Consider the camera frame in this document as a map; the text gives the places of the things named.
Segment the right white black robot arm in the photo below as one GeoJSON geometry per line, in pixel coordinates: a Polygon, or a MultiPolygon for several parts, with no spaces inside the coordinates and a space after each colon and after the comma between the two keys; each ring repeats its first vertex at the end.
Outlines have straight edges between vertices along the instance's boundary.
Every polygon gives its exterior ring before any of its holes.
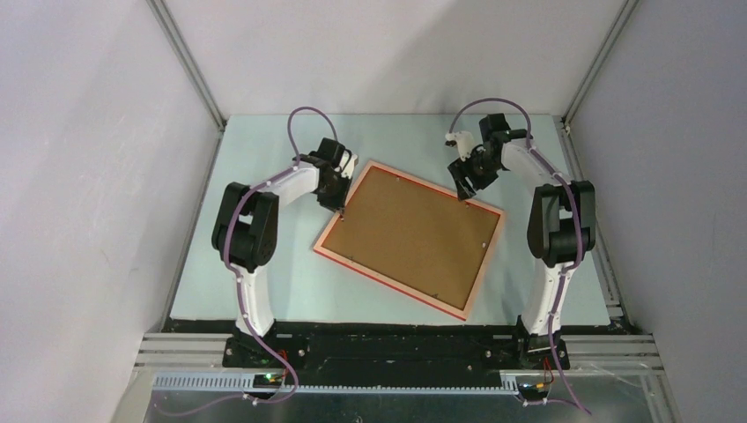
{"type": "Polygon", "coordinates": [[[529,300],[515,325],[512,354],[521,367],[534,368],[558,351],[560,316],[570,280],[595,246],[595,187],[570,181],[537,148],[530,130],[513,130],[502,114],[479,122],[481,139],[450,130],[445,144],[458,157],[447,170],[461,201],[498,179],[516,174],[532,196],[527,242],[536,259],[529,300]]]}

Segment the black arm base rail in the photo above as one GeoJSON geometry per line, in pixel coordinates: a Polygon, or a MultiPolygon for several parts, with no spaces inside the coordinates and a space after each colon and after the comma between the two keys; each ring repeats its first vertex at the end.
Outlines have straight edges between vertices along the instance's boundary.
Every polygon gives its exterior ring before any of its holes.
{"type": "Polygon", "coordinates": [[[221,363],[258,367],[259,388],[305,387],[500,388],[507,370],[550,371],[570,367],[565,342],[527,335],[506,325],[425,326],[384,323],[276,322],[264,336],[266,352],[232,321],[170,319],[165,333],[225,334],[221,363]]]}

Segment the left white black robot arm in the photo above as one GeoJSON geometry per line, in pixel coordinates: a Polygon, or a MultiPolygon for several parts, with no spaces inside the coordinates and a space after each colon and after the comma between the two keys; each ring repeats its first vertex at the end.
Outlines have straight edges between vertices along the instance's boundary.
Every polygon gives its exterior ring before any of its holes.
{"type": "Polygon", "coordinates": [[[252,336],[244,354],[258,367],[278,356],[278,343],[266,334],[275,322],[271,311],[267,265],[277,248],[279,214],[309,194],[332,212],[344,212],[357,154],[334,139],[300,154],[285,170],[255,186],[232,182],[225,188],[212,230],[211,245],[233,273],[239,315],[236,327],[252,336]]]}

